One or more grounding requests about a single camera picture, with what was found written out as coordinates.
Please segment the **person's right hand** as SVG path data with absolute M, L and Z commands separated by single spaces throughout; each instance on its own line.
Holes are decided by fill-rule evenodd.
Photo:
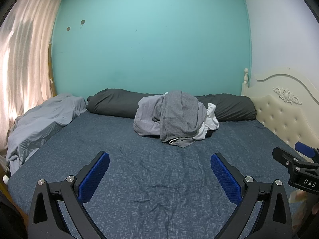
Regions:
M 305 222 L 306 218 L 318 213 L 318 196 L 303 190 L 294 190 L 289 196 L 289 203 L 300 203 L 292 215 L 292 230 L 296 232 Z

